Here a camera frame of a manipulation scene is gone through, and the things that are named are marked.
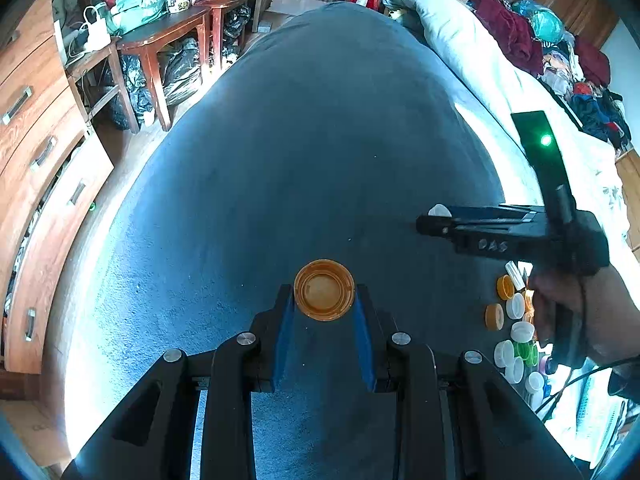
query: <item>red clothing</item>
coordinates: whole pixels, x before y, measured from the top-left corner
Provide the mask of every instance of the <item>red clothing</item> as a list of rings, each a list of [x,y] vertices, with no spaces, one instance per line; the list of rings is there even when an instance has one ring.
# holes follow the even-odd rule
[[[587,83],[576,83],[574,84],[574,94],[593,95],[593,92]]]
[[[544,72],[542,43],[533,39],[533,29],[525,18],[507,10],[498,0],[471,0],[471,3],[504,57],[533,76]]]
[[[611,68],[609,58],[581,36],[575,37],[575,53],[580,58],[584,78],[598,86],[609,86]]]

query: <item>white wall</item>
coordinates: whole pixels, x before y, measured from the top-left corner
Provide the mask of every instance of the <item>white wall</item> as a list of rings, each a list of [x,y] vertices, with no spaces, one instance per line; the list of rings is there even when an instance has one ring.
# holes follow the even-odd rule
[[[622,21],[613,29],[602,51],[611,65],[609,89],[624,98],[631,138],[635,146],[640,146],[640,49]]]

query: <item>bed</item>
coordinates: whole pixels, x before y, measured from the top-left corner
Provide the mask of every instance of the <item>bed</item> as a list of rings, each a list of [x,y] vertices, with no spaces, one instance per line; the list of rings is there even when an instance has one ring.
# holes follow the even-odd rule
[[[626,244],[629,224],[613,147],[578,131],[547,90],[505,58],[467,6],[457,0],[383,3],[390,9],[408,11],[400,12],[396,19],[438,54],[500,124],[502,132],[488,128],[464,103],[455,103],[493,159],[507,203],[542,203],[524,153],[511,150],[514,144],[520,147],[511,113],[545,111],[558,139],[577,206],[596,215],[609,241],[611,263],[625,280],[636,305],[640,305],[640,265]],[[563,370],[551,376],[554,392],[564,384],[567,374]],[[592,467],[603,456],[625,405],[623,399],[607,395],[609,375],[610,370],[569,389],[546,424],[568,455],[591,462]]]
[[[345,2],[293,18],[175,124],[123,202],[69,353],[72,450],[165,349],[215,348],[317,258],[416,340],[491,355],[505,331],[482,313],[504,263],[418,235],[415,218],[537,197],[517,143],[404,27]],[[253,408],[258,478],[391,473],[395,399],[366,392],[351,314],[297,313],[280,391]],[[193,478],[200,451],[197,435]]]
[[[640,305],[640,265],[626,244],[629,223],[613,147],[578,131],[542,85],[504,57],[467,6],[457,0],[383,3],[391,9],[417,13],[426,43],[484,105],[512,142],[520,145],[511,113],[544,110],[558,139],[577,206],[596,215],[609,241],[611,263],[625,280],[636,305]],[[487,146],[481,121],[463,104],[456,107]],[[508,158],[502,155],[507,143],[498,134],[487,147],[500,175],[505,200],[511,204],[541,203],[535,180],[531,180],[529,171],[523,173],[527,165],[524,154]]]

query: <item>person's arm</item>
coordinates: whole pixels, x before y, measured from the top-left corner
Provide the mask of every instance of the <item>person's arm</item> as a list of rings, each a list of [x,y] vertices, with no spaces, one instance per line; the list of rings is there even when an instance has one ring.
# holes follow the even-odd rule
[[[586,293],[586,336],[589,357],[606,366],[621,359],[640,356],[640,310],[614,267],[601,269],[582,279]],[[529,279],[535,290],[534,322],[540,344],[553,342],[556,303],[582,314],[580,285],[575,276],[536,272]],[[609,393],[640,402],[640,362],[616,367],[609,380]]]

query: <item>metal screw head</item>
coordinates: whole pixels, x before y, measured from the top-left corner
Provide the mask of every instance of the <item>metal screw head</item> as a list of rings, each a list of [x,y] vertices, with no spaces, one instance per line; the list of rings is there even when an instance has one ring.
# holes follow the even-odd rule
[[[177,348],[171,348],[167,350],[162,357],[168,363],[175,363],[176,361],[179,361],[180,358],[182,357],[182,352]]]
[[[479,365],[482,362],[482,354],[475,350],[465,352],[465,361],[473,365]]]
[[[255,343],[255,335],[251,332],[242,332],[236,337],[236,341],[238,341],[239,345],[248,346]]]
[[[397,345],[408,345],[411,341],[411,336],[405,332],[396,332],[391,336],[391,341]]]

